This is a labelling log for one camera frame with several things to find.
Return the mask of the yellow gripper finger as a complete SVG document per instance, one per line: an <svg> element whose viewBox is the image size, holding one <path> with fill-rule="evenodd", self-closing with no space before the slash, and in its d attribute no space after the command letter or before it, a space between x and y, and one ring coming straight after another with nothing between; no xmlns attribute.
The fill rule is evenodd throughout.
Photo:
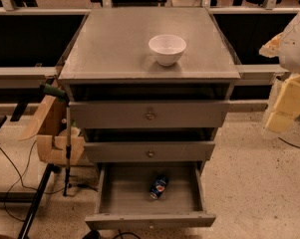
<svg viewBox="0 0 300 239"><path fill-rule="evenodd" d="M282 37L281 33L274 36L270 41L268 41L260 48L259 54L267 58L278 57L281 37Z"/></svg>
<svg viewBox="0 0 300 239"><path fill-rule="evenodd" d="M286 131L300 116L300 75L285 80L274 106L265 121L265 128L275 133Z"/></svg>

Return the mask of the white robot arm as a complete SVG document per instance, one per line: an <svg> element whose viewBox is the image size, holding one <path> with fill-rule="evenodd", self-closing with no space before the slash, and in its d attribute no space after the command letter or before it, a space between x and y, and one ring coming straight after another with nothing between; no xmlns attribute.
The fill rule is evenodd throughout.
<svg viewBox="0 0 300 239"><path fill-rule="evenodd" d="M282 33L260 48L259 54L268 58L277 57L280 67L291 73L283 82L265 122L267 130L281 133L300 116L300 11Z"/></svg>

